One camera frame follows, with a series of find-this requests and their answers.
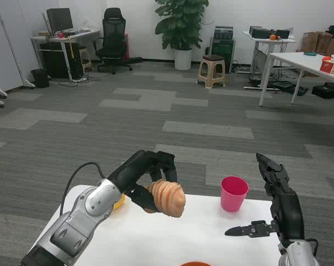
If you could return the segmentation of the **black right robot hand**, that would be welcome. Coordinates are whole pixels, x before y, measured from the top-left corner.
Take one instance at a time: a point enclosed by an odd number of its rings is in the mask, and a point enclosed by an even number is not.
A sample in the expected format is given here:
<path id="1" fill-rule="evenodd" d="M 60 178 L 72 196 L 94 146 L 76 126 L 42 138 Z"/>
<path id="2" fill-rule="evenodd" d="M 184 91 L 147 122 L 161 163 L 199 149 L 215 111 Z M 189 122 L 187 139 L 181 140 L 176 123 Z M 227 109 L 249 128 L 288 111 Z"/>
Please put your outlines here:
<path id="1" fill-rule="evenodd" d="M 284 165 L 260 153 L 256 154 L 256 159 L 265 181 L 266 193 L 272 198 L 270 212 L 273 220 L 269 224 L 262 220 L 253 221 L 248 226 L 230 228 L 225 235 L 259 238 L 276 233 L 281 243 L 304 240 L 304 219 L 300 201 L 296 192 L 289 186 L 290 178 Z"/>

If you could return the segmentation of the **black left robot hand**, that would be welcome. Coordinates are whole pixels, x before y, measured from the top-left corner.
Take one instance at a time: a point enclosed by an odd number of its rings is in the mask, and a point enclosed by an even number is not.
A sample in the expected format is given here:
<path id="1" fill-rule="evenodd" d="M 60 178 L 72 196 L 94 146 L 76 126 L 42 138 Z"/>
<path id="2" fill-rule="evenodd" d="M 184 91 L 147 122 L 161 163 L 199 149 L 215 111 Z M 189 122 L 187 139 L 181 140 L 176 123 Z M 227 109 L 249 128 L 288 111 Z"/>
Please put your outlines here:
<path id="1" fill-rule="evenodd" d="M 148 189 L 137 182 L 141 176 L 149 174 L 153 182 L 162 179 L 162 175 L 170 182 L 177 181 L 174 165 L 174 155 L 166 152 L 139 150 L 118 167 L 107 179 L 110 180 L 122 194 L 143 209 L 156 211 L 155 197 Z"/>

